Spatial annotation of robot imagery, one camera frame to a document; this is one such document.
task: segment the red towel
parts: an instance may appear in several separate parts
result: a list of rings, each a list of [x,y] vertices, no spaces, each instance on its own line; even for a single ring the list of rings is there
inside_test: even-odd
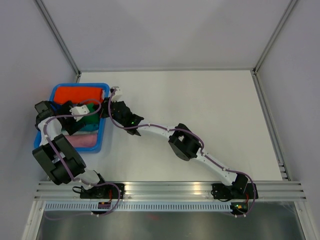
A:
[[[64,104],[66,101],[72,101],[74,104],[81,103],[87,99],[96,99],[102,103],[104,90],[99,87],[91,86],[59,86],[54,94],[53,101],[57,104]]]

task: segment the wire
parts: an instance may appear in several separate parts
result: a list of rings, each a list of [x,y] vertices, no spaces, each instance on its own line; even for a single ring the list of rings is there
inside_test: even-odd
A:
[[[111,114],[111,101],[112,101],[112,97],[116,94],[116,91],[117,91],[117,88],[113,88],[113,92],[111,93],[110,97],[109,97],[109,102],[108,102],[108,114],[109,114],[109,117],[110,117],[110,120],[111,122],[119,129],[123,129],[123,130],[130,130],[130,129],[136,129],[136,128],[142,128],[142,127],[147,127],[147,126],[150,126],[150,127],[156,127],[156,128],[160,128],[160,129],[163,129],[163,130],[166,130],[166,131],[169,131],[169,132],[172,132],[172,131],[180,131],[180,132],[185,132],[185,133],[188,133],[192,136],[194,136],[195,138],[197,138],[200,143],[201,143],[201,148],[200,148],[200,153],[202,155],[204,155],[210,162],[212,162],[213,164],[215,164],[217,167],[219,167],[220,169],[225,169],[223,166],[221,166],[219,163],[215,162],[213,159],[211,159],[208,155],[204,154],[203,150],[205,148],[205,143],[204,141],[199,137],[197,136],[196,134],[194,134],[193,132],[191,131],[188,131],[188,130],[185,130],[185,129],[180,129],[180,128],[172,128],[172,129],[167,129],[163,126],[160,126],[160,125],[156,125],[156,124],[141,124],[141,125],[137,125],[137,126],[129,126],[129,127],[124,127],[124,126],[120,126],[118,125],[115,120],[113,119],[113,115]],[[252,184],[252,188],[253,188],[253,200],[252,200],[252,204],[250,206],[250,208],[248,209],[248,211],[243,214],[243,215],[240,215],[241,217],[245,217],[247,214],[249,214],[254,205],[255,205],[255,202],[256,202],[256,187],[255,187],[255,184],[254,184],[254,181],[252,180],[252,178],[246,174],[245,172],[242,172],[242,171],[235,171],[235,170],[230,170],[230,169],[225,169],[226,172],[228,173],[235,173],[235,174],[242,174],[242,175],[245,175],[251,182]]]
[[[94,115],[96,113],[98,113],[101,109],[101,103],[100,101],[96,100],[96,99],[87,99],[85,101],[82,101],[80,102],[80,104],[84,104],[88,101],[93,101],[93,102],[96,102],[99,107],[97,108],[97,110],[93,111],[93,112],[89,112],[87,114],[79,114],[79,115],[58,115],[58,116],[53,116],[51,118],[49,118],[45,124],[44,124],[44,127],[43,127],[43,133],[44,133],[44,136],[46,138],[46,140],[48,141],[49,145],[51,146],[51,148],[53,149],[54,153],[57,155],[57,157],[60,159],[62,165],[64,166],[66,172],[68,173],[70,179],[72,181],[79,181],[80,183],[84,183],[85,185],[89,185],[89,186],[92,186],[92,187],[100,187],[100,186],[104,186],[104,185],[111,185],[113,187],[116,188],[116,190],[118,191],[118,198],[117,198],[117,201],[115,203],[115,205],[109,210],[109,211],[106,211],[105,213],[102,213],[102,214],[95,214],[97,217],[99,216],[105,216],[105,215],[108,215],[110,213],[112,213],[113,211],[115,211],[116,207],[118,206],[119,204],[119,201],[120,201],[120,197],[121,197],[121,193],[120,193],[120,189],[119,187],[112,183],[112,182],[104,182],[104,183],[100,183],[100,184],[93,184],[93,183],[90,183],[90,182],[87,182],[81,178],[75,178],[72,174],[72,172],[70,171],[68,165],[66,164],[64,158],[61,156],[61,154],[59,153],[59,151],[57,150],[57,148],[55,147],[55,145],[52,143],[49,135],[48,135],[48,131],[47,131],[47,126],[48,124],[54,120],[54,119],[58,119],[58,118],[75,118],[75,117],[86,117],[86,116],[91,116],[91,115]],[[57,221],[57,220],[63,220],[63,219],[66,219],[66,218],[69,218],[69,217],[75,217],[75,216],[83,216],[83,215],[92,215],[92,213],[78,213],[78,214],[73,214],[73,215],[69,215],[67,217],[60,217],[60,218],[51,218],[51,217],[48,217],[45,212],[43,213],[44,217],[48,220],[51,220],[51,221]]]

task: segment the blue plastic bin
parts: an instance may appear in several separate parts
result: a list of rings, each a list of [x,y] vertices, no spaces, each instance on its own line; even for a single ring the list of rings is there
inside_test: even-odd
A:
[[[109,95],[109,90],[110,87],[108,84],[105,83],[61,83],[55,86],[52,90],[51,96],[50,96],[50,101],[54,100],[55,93],[58,87],[95,87],[95,88],[102,88],[104,90],[105,96],[107,97]],[[100,123],[99,123],[99,130],[98,130],[98,136],[96,140],[96,145],[93,147],[76,147],[75,149],[78,152],[93,152],[93,153],[98,153],[101,150],[102,147],[102,141],[104,138],[104,131],[105,131],[105,125],[106,125],[106,119],[101,118]],[[36,134],[35,140],[34,140],[34,148],[38,148],[41,143],[41,133],[38,131]]]

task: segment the gray wall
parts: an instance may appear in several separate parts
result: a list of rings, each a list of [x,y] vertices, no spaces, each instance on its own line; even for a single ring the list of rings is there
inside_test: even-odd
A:
[[[18,240],[44,175],[32,156],[34,104],[75,75],[32,0],[2,0],[0,23],[0,238]]]
[[[43,0],[79,68],[253,68],[289,0]]]
[[[320,229],[320,1],[301,0],[259,73],[294,180]]]

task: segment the robotic arm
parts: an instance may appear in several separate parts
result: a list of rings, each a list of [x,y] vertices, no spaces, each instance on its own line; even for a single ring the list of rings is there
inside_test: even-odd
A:
[[[205,167],[210,168],[217,174],[222,182],[212,185],[212,190],[218,192],[219,196],[213,194],[217,199],[246,199],[248,195],[253,198],[254,187],[248,187],[248,178],[245,173],[232,171],[229,167],[215,159],[204,149],[203,141],[182,123],[177,126],[165,126],[146,121],[143,117],[131,112],[124,101],[118,101],[122,92],[118,87],[111,89],[111,96],[106,97],[101,103],[99,115],[101,118],[111,117],[111,121],[119,128],[126,130],[131,135],[143,136],[151,132],[165,138],[175,155],[184,161],[197,161]],[[61,108],[55,110],[52,103],[44,101],[35,105],[38,111],[36,118],[36,128],[41,131],[41,144],[34,149],[32,154],[39,162],[50,179],[57,185],[69,183],[71,178],[61,161],[57,160],[57,154],[53,151],[53,146],[64,155],[64,161],[74,177],[85,173],[86,164],[72,147],[63,134],[62,127],[72,135],[83,127],[79,117],[71,115],[89,113],[85,105],[74,106],[72,102],[66,102]],[[48,119],[56,116],[48,124]],[[53,146],[46,141],[49,136]],[[102,182],[101,176],[95,182]]]

